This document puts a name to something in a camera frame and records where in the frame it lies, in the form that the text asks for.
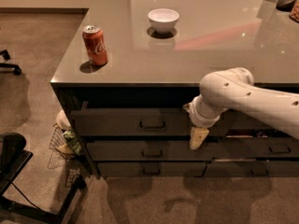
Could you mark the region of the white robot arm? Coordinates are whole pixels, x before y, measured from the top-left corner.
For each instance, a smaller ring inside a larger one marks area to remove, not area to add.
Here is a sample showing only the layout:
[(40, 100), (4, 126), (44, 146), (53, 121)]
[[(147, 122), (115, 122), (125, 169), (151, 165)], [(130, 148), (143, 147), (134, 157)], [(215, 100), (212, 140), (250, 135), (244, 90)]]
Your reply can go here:
[(255, 87), (253, 75), (246, 68), (209, 73), (201, 79), (199, 91), (200, 95), (184, 106), (194, 125), (190, 149), (202, 145), (208, 129), (228, 109), (299, 139), (299, 95)]

